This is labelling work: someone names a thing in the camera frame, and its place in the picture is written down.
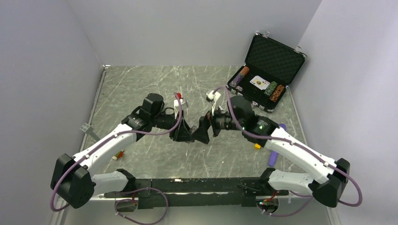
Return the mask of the colourful wooden toy block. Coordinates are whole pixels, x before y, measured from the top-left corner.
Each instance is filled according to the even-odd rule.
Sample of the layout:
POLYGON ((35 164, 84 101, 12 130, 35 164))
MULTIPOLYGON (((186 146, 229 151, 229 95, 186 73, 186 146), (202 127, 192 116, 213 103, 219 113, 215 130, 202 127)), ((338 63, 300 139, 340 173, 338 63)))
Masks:
POLYGON ((122 158, 124 156, 124 150, 119 151, 117 154, 115 154, 112 159, 117 161, 118 159, 122 158))

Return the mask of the black aluminium poker case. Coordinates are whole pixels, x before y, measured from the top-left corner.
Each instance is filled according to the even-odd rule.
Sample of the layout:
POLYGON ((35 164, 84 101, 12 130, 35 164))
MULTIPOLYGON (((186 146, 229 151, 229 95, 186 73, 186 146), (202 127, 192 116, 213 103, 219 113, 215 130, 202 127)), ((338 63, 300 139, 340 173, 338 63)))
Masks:
POLYGON ((307 60, 307 55, 301 52, 297 46, 295 49, 280 43, 269 37, 269 34, 255 33, 244 64, 227 82, 226 87, 233 94, 241 95, 253 106, 271 113, 276 108, 278 102, 292 83, 299 70, 307 60), (243 67, 249 67, 249 73, 239 83, 243 91, 237 91, 229 87, 229 83, 235 78, 243 67), (264 94, 265 90, 260 90, 250 84, 250 80, 259 75, 265 80, 277 82, 278 85, 285 87, 283 93, 276 102, 270 100, 270 96, 264 94))

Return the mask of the ace of spades card deck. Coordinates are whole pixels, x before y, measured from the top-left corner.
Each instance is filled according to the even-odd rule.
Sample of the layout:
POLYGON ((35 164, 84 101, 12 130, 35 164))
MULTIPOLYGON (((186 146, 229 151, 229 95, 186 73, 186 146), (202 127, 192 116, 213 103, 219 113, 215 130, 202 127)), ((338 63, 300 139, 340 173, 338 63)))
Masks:
POLYGON ((265 90, 270 85, 270 82, 260 77, 259 75, 256 75, 250 80, 250 84, 254 85, 260 90, 265 90))

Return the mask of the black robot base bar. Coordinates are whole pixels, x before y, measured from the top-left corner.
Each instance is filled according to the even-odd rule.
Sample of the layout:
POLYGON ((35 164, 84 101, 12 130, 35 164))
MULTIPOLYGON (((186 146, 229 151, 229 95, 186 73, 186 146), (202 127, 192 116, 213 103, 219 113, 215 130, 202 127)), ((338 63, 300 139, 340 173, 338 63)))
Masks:
POLYGON ((288 191, 276 191, 259 177, 137 179, 135 188, 122 192, 107 192, 107 199, 135 197, 139 209, 155 207, 188 207, 240 205, 255 207, 258 201, 286 196, 288 191))

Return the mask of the purple orange chip row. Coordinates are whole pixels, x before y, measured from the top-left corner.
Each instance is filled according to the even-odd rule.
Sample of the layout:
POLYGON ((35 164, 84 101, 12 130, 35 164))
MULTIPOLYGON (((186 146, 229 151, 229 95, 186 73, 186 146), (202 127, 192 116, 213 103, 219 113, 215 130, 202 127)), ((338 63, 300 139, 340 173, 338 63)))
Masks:
POLYGON ((235 89, 237 91, 242 92, 243 88, 239 86, 239 83, 244 79, 244 77, 249 73, 249 67, 243 67, 239 73, 235 76, 235 78, 229 83, 229 87, 235 89))

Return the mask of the grey lego brick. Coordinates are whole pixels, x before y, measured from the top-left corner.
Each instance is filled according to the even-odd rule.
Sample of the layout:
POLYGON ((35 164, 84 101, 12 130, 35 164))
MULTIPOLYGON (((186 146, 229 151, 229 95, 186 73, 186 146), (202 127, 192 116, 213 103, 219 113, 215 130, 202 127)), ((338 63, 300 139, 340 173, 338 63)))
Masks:
POLYGON ((80 130, 83 131, 86 134, 89 134, 93 131, 93 127, 90 124, 84 123, 81 127, 80 130))

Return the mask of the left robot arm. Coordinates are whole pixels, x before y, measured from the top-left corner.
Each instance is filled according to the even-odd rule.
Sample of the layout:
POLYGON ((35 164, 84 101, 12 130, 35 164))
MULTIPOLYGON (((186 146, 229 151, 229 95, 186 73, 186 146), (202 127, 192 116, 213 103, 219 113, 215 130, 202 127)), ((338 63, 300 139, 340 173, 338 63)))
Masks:
POLYGON ((128 197, 137 189, 136 178, 124 169, 100 174, 100 168, 114 155, 137 143, 145 135, 156 136, 152 128, 162 129, 175 142, 190 142, 190 128, 184 124, 188 103, 175 93, 173 113, 167 114, 163 96, 148 94, 141 106, 127 115, 116 128, 91 147, 73 156, 61 155, 55 163, 50 183, 50 208, 54 212, 85 205, 93 196, 118 192, 128 197))

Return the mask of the orange black chip row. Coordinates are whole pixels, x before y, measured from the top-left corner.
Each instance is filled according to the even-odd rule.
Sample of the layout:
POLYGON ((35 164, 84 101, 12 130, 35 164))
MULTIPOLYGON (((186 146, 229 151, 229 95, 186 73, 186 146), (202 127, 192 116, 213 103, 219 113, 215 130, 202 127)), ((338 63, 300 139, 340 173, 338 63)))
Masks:
POLYGON ((285 87, 283 85, 278 85, 270 96, 270 100, 276 102, 283 93, 284 89, 285 87))

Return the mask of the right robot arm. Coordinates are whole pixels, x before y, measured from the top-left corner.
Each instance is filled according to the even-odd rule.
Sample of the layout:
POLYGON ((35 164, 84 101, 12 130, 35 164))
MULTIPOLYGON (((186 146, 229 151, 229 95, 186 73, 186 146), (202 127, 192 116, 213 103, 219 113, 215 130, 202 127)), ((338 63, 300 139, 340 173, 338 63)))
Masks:
POLYGON ((334 160, 304 145, 271 119, 256 115, 244 97, 234 96, 230 101, 239 124, 234 122, 228 111, 212 107, 200 117, 199 126, 192 129, 192 137, 196 141, 209 143, 209 128, 212 128, 214 136, 218 136, 221 130, 238 130, 240 125, 245 139, 283 155, 305 171, 283 172, 267 168, 259 179, 259 189, 263 194, 289 190, 311 195, 319 203, 331 208, 340 203, 351 167, 347 160, 334 160))

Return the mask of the green purple chip row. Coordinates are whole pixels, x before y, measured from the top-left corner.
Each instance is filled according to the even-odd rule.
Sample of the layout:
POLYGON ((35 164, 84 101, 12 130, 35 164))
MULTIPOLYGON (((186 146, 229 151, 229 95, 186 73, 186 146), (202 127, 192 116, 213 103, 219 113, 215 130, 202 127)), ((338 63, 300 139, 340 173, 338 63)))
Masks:
POLYGON ((265 89, 264 94, 266 96, 271 96, 275 88, 278 86, 277 82, 272 81, 269 86, 265 89))

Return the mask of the purple cylinder tool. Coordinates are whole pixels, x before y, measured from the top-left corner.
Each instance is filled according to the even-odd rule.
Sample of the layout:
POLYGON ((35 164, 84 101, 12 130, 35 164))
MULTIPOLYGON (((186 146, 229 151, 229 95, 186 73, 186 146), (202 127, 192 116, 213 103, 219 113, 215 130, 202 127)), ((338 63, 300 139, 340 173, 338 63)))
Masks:
MULTIPOLYGON (((281 128, 283 128, 285 131, 287 130, 285 124, 280 123, 279 126, 280 126, 281 128)), ((278 159, 278 153, 275 152, 275 151, 273 151, 273 150, 271 150, 271 151, 270 151, 269 158, 268 158, 268 166, 269 166, 269 167, 274 167, 275 164, 276 164, 277 159, 278 159)))

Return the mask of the yellow cube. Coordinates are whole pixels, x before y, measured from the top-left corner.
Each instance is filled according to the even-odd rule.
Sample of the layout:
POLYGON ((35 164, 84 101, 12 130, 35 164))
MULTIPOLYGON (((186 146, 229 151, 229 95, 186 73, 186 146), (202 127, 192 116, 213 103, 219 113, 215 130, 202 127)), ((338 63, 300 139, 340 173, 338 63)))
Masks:
POLYGON ((257 149, 257 150, 260 150, 260 149, 261 149, 261 146, 260 146, 259 144, 257 144, 257 143, 255 144, 254 147, 255 147, 255 149, 257 149))

